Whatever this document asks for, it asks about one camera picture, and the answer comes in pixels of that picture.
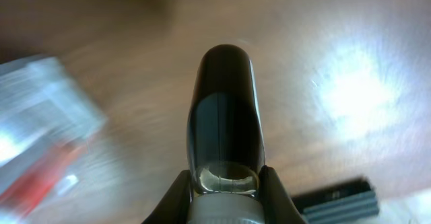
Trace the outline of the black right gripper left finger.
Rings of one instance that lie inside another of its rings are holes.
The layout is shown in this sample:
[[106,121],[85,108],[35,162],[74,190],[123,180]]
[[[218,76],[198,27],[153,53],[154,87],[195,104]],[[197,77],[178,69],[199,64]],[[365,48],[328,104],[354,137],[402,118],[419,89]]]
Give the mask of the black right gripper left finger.
[[142,224],[185,224],[191,203],[191,174],[183,170]]

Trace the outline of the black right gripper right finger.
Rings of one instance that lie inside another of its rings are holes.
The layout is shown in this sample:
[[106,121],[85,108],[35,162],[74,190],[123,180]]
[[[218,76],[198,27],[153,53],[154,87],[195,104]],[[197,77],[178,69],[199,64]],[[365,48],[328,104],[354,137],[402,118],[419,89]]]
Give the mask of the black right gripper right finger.
[[266,224],[307,224],[274,168],[264,165],[259,179],[259,202],[263,206]]

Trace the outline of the dark bottle white cap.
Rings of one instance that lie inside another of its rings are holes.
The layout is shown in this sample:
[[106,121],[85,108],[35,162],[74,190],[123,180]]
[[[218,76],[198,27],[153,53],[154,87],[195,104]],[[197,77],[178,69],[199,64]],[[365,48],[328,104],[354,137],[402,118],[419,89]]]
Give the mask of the dark bottle white cap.
[[234,45],[201,59],[187,122],[193,197],[188,223],[264,223],[258,173],[265,163],[253,65]]

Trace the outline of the orange tube white cap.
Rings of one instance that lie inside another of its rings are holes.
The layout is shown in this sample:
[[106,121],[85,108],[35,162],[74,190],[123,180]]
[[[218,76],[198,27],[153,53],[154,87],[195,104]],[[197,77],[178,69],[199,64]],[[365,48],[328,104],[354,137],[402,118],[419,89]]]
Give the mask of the orange tube white cap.
[[83,150],[77,145],[51,148],[1,194],[1,217],[23,219],[29,215]]

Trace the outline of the black grey robot base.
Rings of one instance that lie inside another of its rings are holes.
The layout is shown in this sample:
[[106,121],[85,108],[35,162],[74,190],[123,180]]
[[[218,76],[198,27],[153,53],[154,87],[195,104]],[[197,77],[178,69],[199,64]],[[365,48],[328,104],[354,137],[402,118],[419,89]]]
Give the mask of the black grey robot base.
[[364,177],[299,194],[292,201],[310,224],[352,223],[380,213],[376,191]]

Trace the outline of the clear plastic container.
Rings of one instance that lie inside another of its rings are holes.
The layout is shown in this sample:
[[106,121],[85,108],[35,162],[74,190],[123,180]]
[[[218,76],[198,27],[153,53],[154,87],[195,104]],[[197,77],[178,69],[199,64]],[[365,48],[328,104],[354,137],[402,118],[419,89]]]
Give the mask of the clear plastic container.
[[[106,121],[57,58],[35,55],[3,63],[1,194],[54,146],[77,145],[84,152]],[[78,182],[72,163],[42,202]],[[23,223],[26,217],[1,217],[1,222]]]

